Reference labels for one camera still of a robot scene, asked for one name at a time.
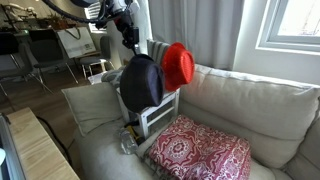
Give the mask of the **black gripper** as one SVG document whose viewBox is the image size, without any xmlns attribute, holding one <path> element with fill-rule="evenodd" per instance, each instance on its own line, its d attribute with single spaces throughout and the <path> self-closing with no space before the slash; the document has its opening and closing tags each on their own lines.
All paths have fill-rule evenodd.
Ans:
<svg viewBox="0 0 320 180">
<path fill-rule="evenodd" d="M 120 14 L 114 21 L 117 30 L 122 34 L 122 44 L 133 51 L 135 55 L 140 53 L 139 28 L 134 26 L 128 11 Z"/>
</svg>

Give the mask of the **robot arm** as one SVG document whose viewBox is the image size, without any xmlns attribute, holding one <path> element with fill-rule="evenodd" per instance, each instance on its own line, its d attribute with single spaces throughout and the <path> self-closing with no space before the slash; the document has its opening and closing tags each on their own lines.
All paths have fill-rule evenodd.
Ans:
<svg viewBox="0 0 320 180">
<path fill-rule="evenodd" d="M 91 23 L 97 29 L 105 28 L 108 22 L 113 21 L 116 29 L 122 34 L 122 44 L 132 50 L 134 54 L 138 54 L 140 52 L 139 28 L 134 25 L 131 17 L 132 6 L 135 6 L 133 0 L 102 0 L 95 18 L 76 17 L 76 20 L 82 23 Z"/>
</svg>

